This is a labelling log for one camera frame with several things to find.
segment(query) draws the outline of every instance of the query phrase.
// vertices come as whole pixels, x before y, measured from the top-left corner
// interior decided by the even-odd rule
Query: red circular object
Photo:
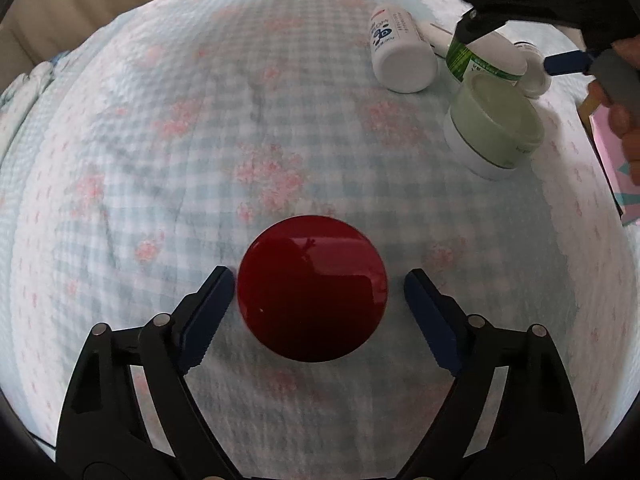
[[[271,226],[238,271],[238,303],[249,330],[277,354],[337,359],[371,336],[385,311],[382,259],[348,224],[296,216]]]

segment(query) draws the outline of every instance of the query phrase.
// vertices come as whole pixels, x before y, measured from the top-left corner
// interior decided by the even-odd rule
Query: blue gripper pad
[[[591,66],[594,56],[581,50],[563,52],[545,58],[545,71],[549,75],[585,73]]]
[[[234,298],[236,280],[226,267],[216,267],[200,290],[185,296],[174,310],[174,345],[178,368],[185,374],[198,366]]]
[[[454,377],[463,367],[461,348],[466,337],[466,315],[453,298],[439,293],[422,269],[404,279],[404,298],[440,368]]]

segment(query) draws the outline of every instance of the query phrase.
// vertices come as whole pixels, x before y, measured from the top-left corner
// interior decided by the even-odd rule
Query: finger
[[[587,86],[587,88],[589,90],[589,95],[591,97],[593,97],[594,99],[597,99],[607,108],[611,106],[611,100],[609,99],[609,96],[604,91],[604,88],[600,83],[598,83],[597,81],[591,81]]]
[[[630,166],[631,180],[636,186],[640,186],[640,162],[632,162]]]
[[[622,137],[622,151],[629,162],[640,162],[640,128],[634,128]]]
[[[640,69],[640,36],[628,40],[615,41],[613,49],[618,55],[635,68]]]
[[[631,113],[622,105],[612,105],[609,110],[609,127],[617,136],[628,134],[633,126]]]

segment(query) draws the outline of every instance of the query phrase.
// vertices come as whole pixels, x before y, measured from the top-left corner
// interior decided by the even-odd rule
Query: white bottle
[[[406,10],[392,4],[376,7],[369,32],[373,72],[382,86],[411,94],[438,75],[436,55]]]

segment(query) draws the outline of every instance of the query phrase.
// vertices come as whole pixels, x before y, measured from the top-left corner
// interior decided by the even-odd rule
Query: blue gingham bedsheet
[[[381,1],[156,0],[70,54],[0,169],[0,387],[31,431],[55,441],[93,324],[170,312],[274,222],[322,214],[378,248],[386,313],[349,356],[300,364],[232,304],[187,381],[245,476],[398,472],[451,383],[404,304],[414,267],[497,326],[545,324],[598,449],[637,384],[638,230],[620,227],[581,130],[584,81],[557,79],[537,104],[547,139],[530,167],[481,180],[444,141],[442,81],[412,95],[377,84],[367,21]],[[394,1],[451,28],[464,9]],[[571,47],[541,25],[504,33]]]

